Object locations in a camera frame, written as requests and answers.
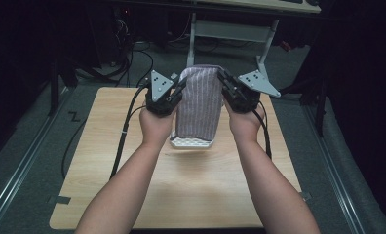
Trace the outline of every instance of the wire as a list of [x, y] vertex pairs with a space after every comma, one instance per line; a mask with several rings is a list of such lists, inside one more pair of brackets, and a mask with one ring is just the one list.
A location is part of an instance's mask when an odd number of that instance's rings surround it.
[[153, 59], [153, 57], [151, 57], [150, 55], [148, 55], [148, 54], [147, 54], [146, 52], [144, 52], [144, 51], [138, 51], [138, 52], [147, 55], [147, 56], [150, 58], [150, 60], [151, 60], [151, 64], [150, 64], [150, 67], [148, 68], [147, 72], [145, 72], [145, 73], [138, 79], [137, 84], [135, 85], [137, 88], [139, 87], [141, 81], [144, 80], [144, 77], [151, 71], [151, 69], [153, 68], [153, 65], [154, 65], [154, 59]]
[[135, 100], [137, 99], [137, 97], [141, 93], [141, 91], [144, 90], [145, 88], [146, 88], [145, 85], [142, 85], [141, 87], [139, 87], [138, 90], [135, 92], [135, 95], [133, 96], [132, 102], [130, 103], [129, 111], [127, 112], [126, 121], [124, 122], [123, 131], [121, 133], [120, 142], [118, 144], [118, 149], [117, 149], [117, 155], [116, 155], [116, 158], [114, 161], [114, 165], [113, 165], [113, 169], [111, 171], [110, 178], [113, 178], [118, 170], [118, 165], [120, 163], [121, 156], [123, 153], [124, 142], [126, 141], [127, 131], [129, 130], [130, 119], [132, 118], [133, 114], [135, 113], [135, 111], [133, 111], [133, 106], [135, 105]]
[[180, 34], [179, 37], [177, 37], [176, 39], [174, 39], [172, 41], [169, 41], [168, 43], [172, 43], [172, 42], [176, 42], [176, 41], [180, 41], [180, 40], [184, 40], [186, 38], [189, 38], [188, 36], [185, 36], [185, 37], [183, 37], [183, 36], [186, 34], [187, 28], [189, 28], [189, 24], [190, 24], [189, 22], [190, 22], [191, 18], [192, 18], [192, 14], [190, 13], [189, 14], [189, 18], [187, 19], [187, 23], [186, 23], [186, 26], [184, 27], [183, 32]]
[[[245, 100], [246, 104], [248, 106], [251, 106], [251, 104], [249, 103], [248, 99], [246, 98], [246, 96], [240, 91], [240, 90], [236, 90], [236, 92]], [[259, 120], [260, 122], [260, 125], [262, 126], [262, 129], [263, 129], [263, 133], [265, 135], [265, 147], [266, 147], [266, 154], [269, 156], [270, 159], [272, 159], [272, 150], [271, 150], [271, 147], [270, 147], [270, 137], [269, 137], [269, 132], [268, 132], [268, 116], [267, 116], [267, 113], [266, 113], [266, 110], [265, 110], [265, 107], [263, 106], [262, 102], [259, 101], [259, 103], [261, 104], [262, 106], [262, 109], [263, 109], [263, 112], [265, 113], [265, 116], [266, 116], [266, 124], [263, 122], [263, 119], [262, 117], [259, 115], [259, 113], [256, 112], [256, 110], [252, 110], [251, 112], [253, 112], [253, 114], [256, 116], [256, 118]]]
[[66, 172], [65, 172], [65, 159], [66, 159], [66, 154], [69, 150], [69, 147], [71, 147], [73, 139], [77, 136], [77, 134], [80, 132], [80, 130], [83, 128], [84, 124], [87, 122], [87, 118], [81, 123], [81, 125], [78, 127], [78, 129], [75, 131], [74, 135], [72, 138], [69, 140], [68, 145], [65, 148], [64, 154], [62, 156], [62, 162], [61, 162], [61, 174], [62, 178], [65, 179], [66, 177]]

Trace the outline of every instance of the dark background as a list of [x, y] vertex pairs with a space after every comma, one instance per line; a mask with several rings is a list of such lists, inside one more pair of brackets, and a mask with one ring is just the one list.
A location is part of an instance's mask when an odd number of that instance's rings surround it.
[[[49, 82], [59, 48], [91, 67], [118, 57], [113, 10], [97, 14], [91, 7], [46, 4], [0, 2], [0, 149]], [[296, 92], [315, 94], [325, 82], [346, 143], [386, 214], [386, 0], [321, 4], [324, 16], [352, 17], [351, 23], [318, 31], [285, 21], [275, 44], [312, 46], [295, 83], [317, 81]], [[162, 47], [167, 31], [177, 34], [186, 19], [184, 13], [157, 10], [131, 9], [131, 14], [125, 17], [133, 19], [134, 36]]]

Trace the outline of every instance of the wooden table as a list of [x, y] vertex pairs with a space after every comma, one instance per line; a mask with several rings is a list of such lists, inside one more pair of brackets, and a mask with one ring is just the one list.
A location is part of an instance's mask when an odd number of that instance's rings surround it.
[[[128, 105], [129, 88], [99, 89], [56, 204], [50, 225], [75, 229], [83, 211], [109, 180]], [[300, 191], [270, 98], [262, 95], [269, 120], [273, 160]], [[138, 97], [135, 108], [144, 95]], [[259, 131], [264, 146], [263, 131]], [[138, 115], [130, 122], [121, 165], [141, 142]], [[209, 150], [176, 150], [165, 144], [135, 228], [260, 227], [224, 107]]]

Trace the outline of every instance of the black cable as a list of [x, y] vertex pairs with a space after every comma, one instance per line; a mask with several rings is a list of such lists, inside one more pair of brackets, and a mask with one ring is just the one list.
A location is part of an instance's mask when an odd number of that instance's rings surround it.
[[[240, 90], [236, 90], [236, 92], [245, 100], [247, 105], [250, 105], [248, 99], [246, 98], [246, 96]], [[262, 117], [260, 117], [260, 115], [256, 112], [256, 110], [253, 109], [251, 112], [253, 112], [253, 114], [259, 120], [260, 125], [262, 126], [263, 133], [265, 134], [266, 154], [269, 156], [270, 159], [272, 159], [272, 150], [271, 150], [271, 147], [270, 147], [270, 137], [269, 137], [269, 132], [268, 132], [268, 117], [267, 117], [267, 113], [266, 113], [265, 107], [263, 106], [262, 102], [259, 101], [259, 103], [261, 104], [263, 112], [265, 113], [265, 116], [266, 116], [266, 125], [263, 122]]]
[[65, 148], [64, 154], [62, 156], [62, 162], [61, 162], [61, 174], [62, 178], [65, 179], [66, 177], [66, 172], [65, 172], [65, 159], [66, 159], [66, 154], [68, 152], [69, 147], [71, 146], [71, 143], [73, 139], [77, 136], [77, 134], [80, 132], [81, 128], [83, 128], [84, 124], [87, 122], [87, 118], [81, 123], [81, 125], [78, 127], [78, 129], [75, 131], [74, 135], [71, 137], [69, 140], [68, 145]]
[[120, 142], [118, 144], [118, 149], [117, 149], [117, 155], [116, 155], [116, 158], [114, 161], [114, 165], [113, 165], [113, 169], [111, 171], [110, 178], [113, 178], [114, 175], [117, 173], [118, 166], [120, 164], [121, 156], [123, 153], [124, 142], [126, 141], [127, 131], [129, 129], [130, 119], [131, 119], [132, 115], [134, 114], [133, 113], [133, 106], [135, 105], [135, 100], [137, 99], [137, 97], [141, 93], [141, 91], [145, 88], [146, 88], [146, 86], [144, 86], [144, 85], [139, 87], [138, 90], [135, 92], [135, 95], [133, 96], [132, 102], [130, 103], [129, 111], [127, 112], [126, 121], [124, 122], [123, 131], [121, 132]]
[[148, 54], [147, 54], [146, 52], [144, 52], [144, 51], [138, 51], [138, 52], [147, 55], [147, 56], [150, 58], [150, 60], [151, 60], [151, 64], [150, 64], [150, 67], [148, 68], [147, 72], [144, 73], [144, 75], [142, 75], [142, 76], [138, 79], [137, 84], [135, 85], [137, 88], [138, 88], [138, 86], [140, 85], [141, 81], [142, 81], [142, 80], [145, 78], [145, 76], [148, 74], [148, 72], [150, 72], [151, 69], [153, 69], [153, 65], [154, 65], [154, 59], [153, 59], [153, 57], [151, 57], [150, 55], [148, 55]]

